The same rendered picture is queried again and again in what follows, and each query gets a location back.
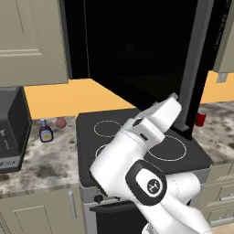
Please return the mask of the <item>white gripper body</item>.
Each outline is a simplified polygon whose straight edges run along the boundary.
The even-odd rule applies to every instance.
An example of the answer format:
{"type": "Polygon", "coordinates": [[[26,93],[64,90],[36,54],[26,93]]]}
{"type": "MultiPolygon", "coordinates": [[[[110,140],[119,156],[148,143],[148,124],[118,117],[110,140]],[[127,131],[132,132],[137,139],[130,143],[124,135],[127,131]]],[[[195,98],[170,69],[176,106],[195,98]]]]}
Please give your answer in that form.
{"type": "Polygon", "coordinates": [[[136,119],[147,118],[162,133],[167,132],[182,111],[177,98],[178,96],[172,93],[166,100],[154,103],[150,108],[140,112],[136,119]]]}

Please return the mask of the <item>black microwave door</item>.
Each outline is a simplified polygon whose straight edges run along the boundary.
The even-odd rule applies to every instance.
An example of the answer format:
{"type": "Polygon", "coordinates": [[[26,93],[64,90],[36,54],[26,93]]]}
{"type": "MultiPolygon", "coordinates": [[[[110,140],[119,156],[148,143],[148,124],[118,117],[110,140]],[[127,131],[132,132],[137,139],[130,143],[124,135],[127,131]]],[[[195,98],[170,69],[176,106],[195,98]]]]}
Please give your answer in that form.
{"type": "Polygon", "coordinates": [[[90,76],[140,110],[174,93],[190,137],[232,0],[83,0],[90,76]]]}

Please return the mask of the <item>black microwave oven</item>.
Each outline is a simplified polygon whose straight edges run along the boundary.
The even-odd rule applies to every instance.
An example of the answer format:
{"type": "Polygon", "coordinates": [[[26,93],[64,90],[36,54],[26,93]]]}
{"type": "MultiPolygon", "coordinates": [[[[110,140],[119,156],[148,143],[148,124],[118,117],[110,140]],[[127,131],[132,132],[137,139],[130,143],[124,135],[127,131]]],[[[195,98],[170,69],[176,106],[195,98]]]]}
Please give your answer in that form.
{"type": "MultiPolygon", "coordinates": [[[[61,0],[69,77],[185,70],[198,0],[61,0]]],[[[214,0],[201,58],[212,69],[230,0],[214,0]]]]}

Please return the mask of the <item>beige base cupboard door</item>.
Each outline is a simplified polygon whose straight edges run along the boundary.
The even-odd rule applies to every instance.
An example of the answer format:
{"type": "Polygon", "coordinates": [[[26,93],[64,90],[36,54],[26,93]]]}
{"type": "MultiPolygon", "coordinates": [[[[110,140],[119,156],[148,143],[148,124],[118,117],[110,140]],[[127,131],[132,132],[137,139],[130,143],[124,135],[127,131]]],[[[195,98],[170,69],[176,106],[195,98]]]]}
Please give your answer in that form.
{"type": "Polygon", "coordinates": [[[0,234],[85,234],[80,188],[0,199],[0,234]],[[77,218],[71,216],[73,191],[77,218]]]}

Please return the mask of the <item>red can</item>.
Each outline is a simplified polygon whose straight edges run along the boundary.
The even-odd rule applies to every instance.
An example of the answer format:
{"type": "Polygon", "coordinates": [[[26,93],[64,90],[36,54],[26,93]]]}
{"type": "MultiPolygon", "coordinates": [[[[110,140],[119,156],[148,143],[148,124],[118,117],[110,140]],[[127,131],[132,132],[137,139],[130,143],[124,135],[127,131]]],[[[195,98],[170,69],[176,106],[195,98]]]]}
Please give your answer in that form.
{"type": "Polygon", "coordinates": [[[196,117],[196,126],[202,127],[204,125],[207,115],[204,112],[199,112],[196,117]]]}

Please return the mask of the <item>black hob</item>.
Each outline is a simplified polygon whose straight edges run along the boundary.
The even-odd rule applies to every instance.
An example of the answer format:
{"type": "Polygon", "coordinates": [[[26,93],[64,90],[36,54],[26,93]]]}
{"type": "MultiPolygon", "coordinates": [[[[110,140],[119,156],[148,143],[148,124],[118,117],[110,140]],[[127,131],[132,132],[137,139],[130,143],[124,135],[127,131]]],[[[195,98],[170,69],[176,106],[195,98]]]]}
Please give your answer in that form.
{"type": "MultiPolygon", "coordinates": [[[[123,109],[80,113],[76,119],[80,181],[85,187],[95,186],[90,178],[90,166],[126,121],[139,112],[123,109]]],[[[211,159],[195,139],[187,140],[169,130],[161,144],[152,148],[144,159],[158,166],[166,175],[197,171],[203,184],[207,175],[199,170],[209,169],[211,159]]]]}

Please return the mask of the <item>beige drawer front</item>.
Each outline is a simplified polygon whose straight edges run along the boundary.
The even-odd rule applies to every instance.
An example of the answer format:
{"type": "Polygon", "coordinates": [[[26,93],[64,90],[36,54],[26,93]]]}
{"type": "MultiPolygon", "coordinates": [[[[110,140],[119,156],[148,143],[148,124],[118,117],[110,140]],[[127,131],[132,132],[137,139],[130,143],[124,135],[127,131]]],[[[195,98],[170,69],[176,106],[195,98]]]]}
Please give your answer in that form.
{"type": "Polygon", "coordinates": [[[204,186],[199,195],[198,205],[201,209],[234,205],[234,200],[219,201],[220,197],[234,195],[234,182],[204,186]]]}
{"type": "MultiPolygon", "coordinates": [[[[224,208],[219,208],[219,209],[214,209],[214,210],[206,210],[204,212],[204,217],[207,220],[208,224],[209,224],[209,221],[211,221],[211,220],[234,217],[234,207],[224,207],[224,208]]],[[[212,226],[209,224],[209,226],[210,227],[218,227],[218,226],[230,224],[233,222],[228,222],[228,223],[224,223],[221,225],[212,225],[212,226]]]]}

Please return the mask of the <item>red apple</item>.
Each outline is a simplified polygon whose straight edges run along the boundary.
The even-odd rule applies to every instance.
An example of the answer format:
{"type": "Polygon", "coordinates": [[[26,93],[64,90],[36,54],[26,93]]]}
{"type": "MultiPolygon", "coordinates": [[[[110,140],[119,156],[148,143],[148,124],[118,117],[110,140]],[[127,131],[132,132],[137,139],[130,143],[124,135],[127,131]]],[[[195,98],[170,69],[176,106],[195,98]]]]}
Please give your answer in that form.
{"type": "Polygon", "coordinates": [[[58,117],[58,118],[56,119],[55,125],[56,125],[59,129],[63,129],[63,128],[66,127],[67,122],[66,122],[66,120],[65,120],[64,118],[58,117]]]}

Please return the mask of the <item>steel oven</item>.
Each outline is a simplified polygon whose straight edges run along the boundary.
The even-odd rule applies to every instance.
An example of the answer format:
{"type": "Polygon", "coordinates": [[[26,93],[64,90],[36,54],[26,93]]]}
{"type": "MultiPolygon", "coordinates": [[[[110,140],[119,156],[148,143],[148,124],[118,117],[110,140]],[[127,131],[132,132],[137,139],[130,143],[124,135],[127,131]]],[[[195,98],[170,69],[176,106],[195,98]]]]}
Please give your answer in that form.
{"type": "MultiPolygon", "coordinates": [[[[200,190],[198,184],[192,186],[192,183],[195,181],[195,176],[199,179],[199,183],[204,185],[208,173],[209,169],[206,168],[189,172],[188,175],[186,173],[167,175],[168,192],[185,205],[189,205],[200,190]]],[[[86,234],[142,234],[142,230],[147,221],[137,207],[128,211],[109,214],[90,211],[91,207],[127,200],[106,197],[94,184],[88,168],[80,169],[80,194],[86,234]],[[97,195],[103,196],[101,203],[94,201],[94,197],[97,195]]]]}

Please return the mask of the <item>purple sauce bottle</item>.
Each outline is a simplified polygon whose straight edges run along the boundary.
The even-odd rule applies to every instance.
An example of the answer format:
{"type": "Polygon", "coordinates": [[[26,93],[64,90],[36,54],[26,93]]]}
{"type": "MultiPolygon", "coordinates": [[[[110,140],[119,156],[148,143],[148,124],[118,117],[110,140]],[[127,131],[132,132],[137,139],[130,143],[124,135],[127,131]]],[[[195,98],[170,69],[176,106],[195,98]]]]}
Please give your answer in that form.
{"type": "Polygon", "coordinates": [[[41,119],[40,124],[41,124],[39,128],[40,141],[42,143],[52,142],[54,139],[53,132],[51,128],[47,125],[47,121],[45,119],[41,119]]]}

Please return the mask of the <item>black toaster oven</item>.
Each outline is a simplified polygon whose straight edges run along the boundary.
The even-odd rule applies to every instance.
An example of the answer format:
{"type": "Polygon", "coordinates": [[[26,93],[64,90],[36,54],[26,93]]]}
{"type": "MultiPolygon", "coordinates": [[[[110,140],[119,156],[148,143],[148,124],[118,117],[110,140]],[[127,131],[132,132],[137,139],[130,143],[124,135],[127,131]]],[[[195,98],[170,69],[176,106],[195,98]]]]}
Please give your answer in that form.
{"type": "Polygon", "coordinates": [[[31,126],[24,88],[0,88],[0,174],[21,170],[31,126]]]}

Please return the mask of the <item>beige wall cupboard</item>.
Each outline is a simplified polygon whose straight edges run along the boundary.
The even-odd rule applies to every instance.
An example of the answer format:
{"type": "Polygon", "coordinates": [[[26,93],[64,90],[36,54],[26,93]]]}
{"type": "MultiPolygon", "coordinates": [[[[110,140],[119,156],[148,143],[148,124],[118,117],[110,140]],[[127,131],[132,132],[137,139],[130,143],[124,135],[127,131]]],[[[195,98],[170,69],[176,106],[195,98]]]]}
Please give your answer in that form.
{"type": "Polygon", "coordinates": [[[218,47],[213,70],[218,74],[217,83],[224,83],[234,73],[234,0],[230,0],[228,15],[218,47]]]}

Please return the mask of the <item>beige wall cupboard door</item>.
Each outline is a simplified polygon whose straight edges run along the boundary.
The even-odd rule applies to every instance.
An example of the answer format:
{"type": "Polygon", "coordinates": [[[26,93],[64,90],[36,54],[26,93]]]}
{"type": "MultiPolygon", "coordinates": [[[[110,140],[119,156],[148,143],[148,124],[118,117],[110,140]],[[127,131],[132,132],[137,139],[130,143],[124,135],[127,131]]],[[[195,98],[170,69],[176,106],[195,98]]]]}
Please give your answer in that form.
{"type": "Polygon", "coordinates": [[[0,0],[0,87],[66,83],[61,0],[0,0]]]}

